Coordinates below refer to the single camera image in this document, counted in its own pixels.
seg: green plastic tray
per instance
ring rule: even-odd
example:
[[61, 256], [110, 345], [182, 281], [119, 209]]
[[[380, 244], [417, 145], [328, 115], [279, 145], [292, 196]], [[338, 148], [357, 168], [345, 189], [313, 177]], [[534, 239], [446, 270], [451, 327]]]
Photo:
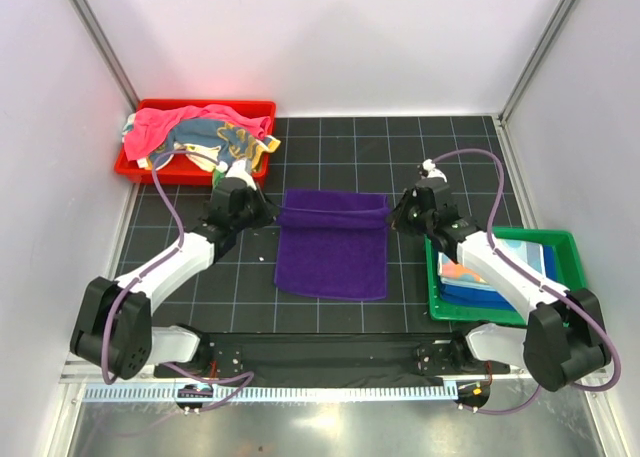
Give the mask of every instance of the green plastic tray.
[[[580, 256], [573, 236], [562, 230], [513, 229], [509, 227], [494, 227], [496, 237], [501, 239], [526, 240], [549, 246], [553, 249], [556, 264], [557, 281], [570, 290], [577, 290], [587, 286], [584, 271], [580, 264]], [[454, 320], [459, 322], [476, 322], [479, 320], [524, 326], [526, 322], [514, 310], [494, 310], [466, 307], [451, 304], [440, 298], [438, 287], [438, 256], [431, 246], [429, 239], [425, 239], [427, 254], [427, 291], [429, 297], [429, 311], [435, 320]]]

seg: pile of clothes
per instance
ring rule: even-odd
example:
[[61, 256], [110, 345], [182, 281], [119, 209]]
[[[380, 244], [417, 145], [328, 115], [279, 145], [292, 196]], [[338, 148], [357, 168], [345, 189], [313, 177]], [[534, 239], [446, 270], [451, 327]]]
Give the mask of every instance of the pile of clothes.
[[274, 152], [280, 141], [267, 131], [270, 117], [247, 118], [231, 107], [189, 105], [171, 110], [141, 109], [131, 114], [122, 131], [129, 161], [143, 169], [165, 167], [173, 155], [157, 157], [168, 150], [189, 150], [210, 157], [216, 166], [196, 155], [187, 157], [205, 172], [226, 172], [236, 160], [246, 159], [252, 170], [260, 167], [263, 154]]

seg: red plastic basket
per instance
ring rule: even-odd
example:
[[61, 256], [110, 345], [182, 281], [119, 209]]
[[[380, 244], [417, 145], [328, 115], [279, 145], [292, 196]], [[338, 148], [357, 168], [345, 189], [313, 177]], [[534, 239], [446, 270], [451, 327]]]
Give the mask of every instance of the red plastic basket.
[[[267, 101], [250, 100], [167, 100], [167, 99], [145, 99], [138, 105], [138, 110], [144, 108], [170, 110], [186, 105], [204, 107], [209, 104], [228, 105], [236, 112], [245, 117], [271, 117], [271, 125], [267, 129], [268, 134], [273, 134], [273, 125], [276, 115], [276, 104]], [[129, 162], [124, 154], [124, 146], [120, 149], [120, 154], [113, 167], [117, 174], [124, 175], [131, 182], [151, 184], [153, 178], [151, 171], [141, 169], [135, 161]], [[260, 161], [260, 167], [253, 172], [253, 178], [260, 186], [264, 182], [269, 172], [269, 154], [264, 153]], [[166, 167], [158, 171], [158, 179], [162, 184], [168, 185], [208, 185], [211, 186], [211, 174], [198, 168], [186, 155], [175, 155]]]

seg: folded purple fabric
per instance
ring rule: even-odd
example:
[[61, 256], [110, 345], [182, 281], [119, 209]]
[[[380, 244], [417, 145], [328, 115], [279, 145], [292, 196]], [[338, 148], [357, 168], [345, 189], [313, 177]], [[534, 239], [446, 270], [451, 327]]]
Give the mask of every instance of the folded purple fabric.
[[385, 195], [288, 190], [276, 286], [307, 297], [384, 299], [389, 212]]

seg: white backdrop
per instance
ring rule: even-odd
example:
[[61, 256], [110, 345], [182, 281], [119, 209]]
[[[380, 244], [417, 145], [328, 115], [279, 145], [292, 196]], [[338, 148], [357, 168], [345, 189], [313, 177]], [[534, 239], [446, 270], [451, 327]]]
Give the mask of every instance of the white backdrop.
[[509, 123], [540, 226], [576, 237], [622, 354], [609, 394], [640, 455], [638, 0], [580, 0]]
[[0, 455], [33, 455], [130, 189], [127, 104], [67, 0], [0, 0]]
[[498, 112], [558, 0], [89, 0], [142, 98]]

